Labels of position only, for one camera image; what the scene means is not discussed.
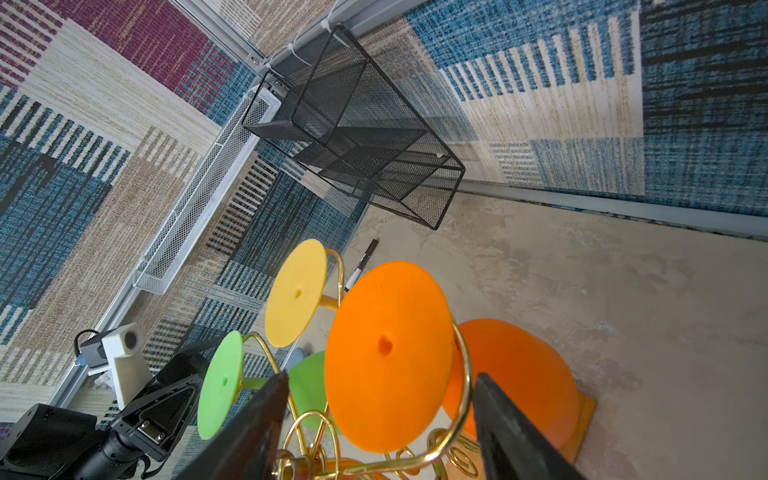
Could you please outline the light orange plastic wine glass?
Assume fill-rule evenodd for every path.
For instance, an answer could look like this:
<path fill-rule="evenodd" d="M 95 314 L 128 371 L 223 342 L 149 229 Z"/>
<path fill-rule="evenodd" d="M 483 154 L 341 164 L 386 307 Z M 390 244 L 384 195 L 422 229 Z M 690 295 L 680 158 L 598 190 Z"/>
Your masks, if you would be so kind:
<path fill-rule="evenodd" d="M 381 265 L 347 294 L 325 351 L 335 425 L 358 448 L 394 452 L 414 442 L 438 411 L 458 411 L 461 332 L 475 375 L 489 375 L 534 426 L 561 448 L 576 430 L 579 392 L 563 358 L 511 323 L 453 323 L 439 284 L 404 261 Z"/>

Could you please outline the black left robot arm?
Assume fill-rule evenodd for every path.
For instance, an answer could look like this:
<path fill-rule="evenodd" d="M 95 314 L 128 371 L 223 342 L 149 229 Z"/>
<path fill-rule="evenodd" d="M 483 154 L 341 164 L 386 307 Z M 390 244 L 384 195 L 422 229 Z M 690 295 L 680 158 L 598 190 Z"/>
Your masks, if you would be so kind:
<path fill-rule="evenodd" d="M 223 336 L 189 345 L 139 391 L 104 429 L 93 415 L 33 405 L 1 441 L 3 479 L 143 479 L 157 475 L 194 419 L 205 374 L 203 353 Z"/>

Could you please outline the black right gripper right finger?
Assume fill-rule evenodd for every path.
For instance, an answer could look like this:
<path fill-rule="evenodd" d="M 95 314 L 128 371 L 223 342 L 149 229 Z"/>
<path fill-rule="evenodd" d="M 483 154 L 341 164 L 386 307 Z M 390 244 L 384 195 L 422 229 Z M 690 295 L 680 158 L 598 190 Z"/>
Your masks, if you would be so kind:
<path fill-rule="evenodd" d="M 485 373 L 478 375 L 473 408 L 488 479 L 584 479 Z"/>

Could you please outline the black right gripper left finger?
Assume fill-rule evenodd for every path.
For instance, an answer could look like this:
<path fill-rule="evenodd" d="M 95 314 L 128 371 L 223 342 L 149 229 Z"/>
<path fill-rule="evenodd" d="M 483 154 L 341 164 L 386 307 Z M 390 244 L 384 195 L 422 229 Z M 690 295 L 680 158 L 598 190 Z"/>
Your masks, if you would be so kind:
<path fill-rule="evenodd" d="M 178 477 L 274 479 L 288 394 L 288 374 L 271 377 Z"/>

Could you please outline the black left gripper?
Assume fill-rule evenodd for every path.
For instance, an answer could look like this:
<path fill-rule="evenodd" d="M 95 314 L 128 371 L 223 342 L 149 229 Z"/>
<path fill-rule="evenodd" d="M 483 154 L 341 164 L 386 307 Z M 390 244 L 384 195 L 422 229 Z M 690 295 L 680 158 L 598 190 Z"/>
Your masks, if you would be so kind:
<path fill-rule="evenodd" d="M 140 391 L 110 424 L 110 460 L 133 462 L 142 456 L 167 460 L 196 414 L 210 361 L 208 350 L 221 340 L 212 338 L 186 346 Z"/>

